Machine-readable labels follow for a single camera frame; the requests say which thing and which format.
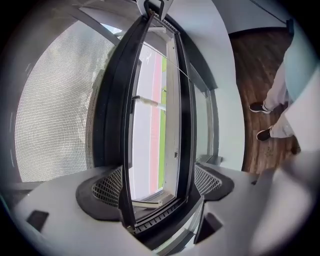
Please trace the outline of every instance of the person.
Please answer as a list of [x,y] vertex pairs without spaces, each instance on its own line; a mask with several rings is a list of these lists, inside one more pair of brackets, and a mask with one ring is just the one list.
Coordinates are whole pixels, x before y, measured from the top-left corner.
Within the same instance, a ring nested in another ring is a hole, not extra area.
[[254,113],[270,114],[277,106],[288,102],[288,108],[281,114],[278,121],[268,129],[257,133],[256,139],[258,141],[266,141],[270,138],[288,138],[294,135],[285,113],[305,89],[319,63],[313,46],[296,22],[293,23],[293,29],[293,40],[284,54],[283,62],[276,72],[273,85],[265,100],[254,102],[249,106],[249,109]]

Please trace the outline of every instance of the mesh screen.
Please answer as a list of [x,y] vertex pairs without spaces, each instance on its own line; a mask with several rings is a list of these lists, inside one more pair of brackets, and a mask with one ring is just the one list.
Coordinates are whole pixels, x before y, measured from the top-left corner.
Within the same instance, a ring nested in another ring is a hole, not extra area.
[[194,184],[198,189],[199,194],[204,196],[212,190],[216,190],[221,187],[222,181],[219,178],[207,173],[206,170],[194,165]]
[[92,192],[96,198],[104,203],[118,207],[122,186],[122,167],[119,167],[110,176],[102,178],[93,185]]
[[77,21],[33,67],[15,120],[16,160],[23,182],[47,181],[93,167],[97,93],[114,45]]

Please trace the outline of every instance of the leg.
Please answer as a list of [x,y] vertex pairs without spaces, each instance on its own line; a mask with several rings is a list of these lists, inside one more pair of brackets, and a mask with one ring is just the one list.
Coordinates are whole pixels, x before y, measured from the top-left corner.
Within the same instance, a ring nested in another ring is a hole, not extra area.
[[276,72],[273,85],[263,101],[262,107],[267,111],[272,111],[274,108],[287,101],[289,101],[289,94],[285,81],[285,64],[282,62]]
[[285,117],[285,112],[287,109],[281,114],[278,121],[272,126],[270,130],[270,137],[272,138],[287,138],[294,135],[294,131],[292,130],[288,120]]

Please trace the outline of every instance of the white wall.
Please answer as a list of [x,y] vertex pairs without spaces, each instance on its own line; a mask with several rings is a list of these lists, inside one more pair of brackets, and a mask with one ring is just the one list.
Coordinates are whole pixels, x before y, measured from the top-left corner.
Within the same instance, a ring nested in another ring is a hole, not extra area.
[[[286,26],[249,0],[212,1],[219,11],[229,34],[255,28]],[[273,0],[255,1],[284,22],[290,18],[288,12]]]
[[236,68],[225,24],[212,0],[174,0],[168,14],[202,53],[215,79],[222,167],[241,170],[245,124],[236,84]]

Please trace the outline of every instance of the cable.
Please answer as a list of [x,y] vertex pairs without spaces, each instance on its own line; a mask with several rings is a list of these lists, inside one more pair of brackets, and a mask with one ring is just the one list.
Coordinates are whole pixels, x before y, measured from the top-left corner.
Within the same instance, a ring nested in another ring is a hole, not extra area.
[[278,21],[282,22],[283,24],[287,24],[285,21],[283,21],[282,19],[279,19],[277,16],[275,16],[274,14],[272,14],[270,11],[266,10],[265,8],[263,8],[260,4],[258,4],[256,1],[254,0],[249,0],[250,2],[252,2],[253,4],[255,4],[256,6],[258,6],[260,9],[264,10],[266,13],[270,14],[271,16],[273,16],[274,18],[276,18]]

